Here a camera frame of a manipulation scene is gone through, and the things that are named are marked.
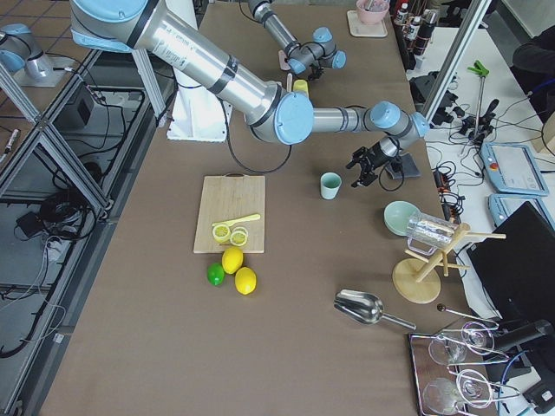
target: light green bowl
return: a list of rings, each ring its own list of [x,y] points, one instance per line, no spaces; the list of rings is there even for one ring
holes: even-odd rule
[[[408,218],[414,213],[420,212],[416,206],[406,201],[394,201],[385,207],[383,221],[388,230],[397,236],[407,235]]]

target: metal scoop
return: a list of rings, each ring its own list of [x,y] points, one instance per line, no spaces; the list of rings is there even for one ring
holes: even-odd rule
[[[337,292],[333,306],[356,321],[366,325],[377,323],[383,318],[386,321],[396,323],[412,331],[416,330],[416,325],[412,322],[383,312],[382,300],[368,292],[343,289]]]

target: light green cup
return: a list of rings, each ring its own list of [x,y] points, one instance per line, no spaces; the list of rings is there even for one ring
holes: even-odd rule
[[[324,199],[336,197],[341,187],[341,176],[337,173],[326,172],[320,177],[320,194]]]

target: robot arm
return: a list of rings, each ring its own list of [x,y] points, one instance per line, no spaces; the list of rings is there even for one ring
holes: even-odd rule
[[[318,28],[312,34],[312,42],[303,45],[293,36],[270,8],[268,0],[249,0],[249,9],[255,20],[270,32],[287,55],[291,71],[298,75],[312,69],[309,81],[322,75],[323,68],[343,68],[347,56],[337,50],[328,28]]]
[[[255,137],[294,145],[312,132],[383,131],[387,137],[363,158],[366,173],[423,137],[424,118],[383,102],[371,109],[313,108],[308,97],[262,81],[166,6],[165,0],[71,0],[72,32],[82,46],[130,52],[146,49],[245,114]]]
[[[10,71],[25,72],[35,80],[52,74],[52,62],[36,43],[30,29],[21,23],[0,28],[0,62]]]

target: blue joint cap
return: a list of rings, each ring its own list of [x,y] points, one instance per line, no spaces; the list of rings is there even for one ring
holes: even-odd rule
[[[418,135],[424,137],[430,130],[430,125],[426,121],[426,118],[420,113],[412,113],[409,117],[415,124]]]
[[[17,72],[25,66],[25,61],[21,56],[8,50],[0,50],[0,62],[10,72]]]
[[[401,110],[389,101],[380,101],[370,111],[370,120],[382,130],[391,128],[401,118]]]
[[[31,33],[31,29],[29,29],[23,23],[6,24],[0,30],[7,33],[8,35],[26,35],[28,33]]]
[[[293,71],[293,73],[295,74],[301,74],[306,70],[304,64],[297,59],[290,59],[289,61],[287,61],[287,63],[289,63],[291,71]]]
[[[333,39],[333,36],[331,35],[330,30],[325,26],[316,29],[312,34],[312,40],[314,42],[324,43],[329,42],[331,39]]]
[[[121,53],[131,53],[133,51],[123,42],[111,41],[109,39],[101,39],[99,37],[84,35],[83,33],[77,32],[73,29],[71,30],[71,34],[73,36],[74,42],[85,48]]]
[[[333,57],[331,67],[333,69],[341,69],[345,66],[345,62],[347,62],[347,55],[345,55],[342,50],[338,50],[336,55]]]
[[[277,104],[274,115],[274,131],[285,145],[304,141],[314,126],[314,107],[303,93],[286,94]]]
[[[94,19],[107,23],[121,23],[137,17],[148,0],[74,0],[74,3]]]

